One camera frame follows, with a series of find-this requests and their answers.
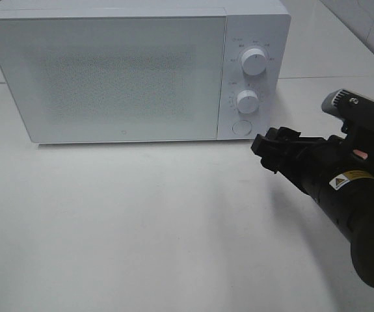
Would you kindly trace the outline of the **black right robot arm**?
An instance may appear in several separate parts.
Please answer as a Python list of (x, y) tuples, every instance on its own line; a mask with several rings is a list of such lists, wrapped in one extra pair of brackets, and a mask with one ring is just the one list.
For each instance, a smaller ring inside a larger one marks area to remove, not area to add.
[(272, 127), (256, 136), (251, 150), (264, 168), (313, 199), (349, 241), (355, 272), (374, 288), (374, 172), (355, 153), (343, 153), (344, 142)]

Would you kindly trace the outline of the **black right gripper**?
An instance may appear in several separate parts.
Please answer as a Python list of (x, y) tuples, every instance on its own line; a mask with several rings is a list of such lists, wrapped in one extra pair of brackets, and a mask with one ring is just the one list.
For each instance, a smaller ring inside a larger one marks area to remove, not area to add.
[[(276, 174), (280, 168), (305, 194), (319, 195), (326, 188), (338, 192), (354, 182), (374, 181), (374, 132), (347, 125), (343, 132), (344, 138), (325, 139), (271, 127), (266, 136), (255, 137), (250, 149), (265, 169)], [(367, 153), (367, 158), (353, 150)]]

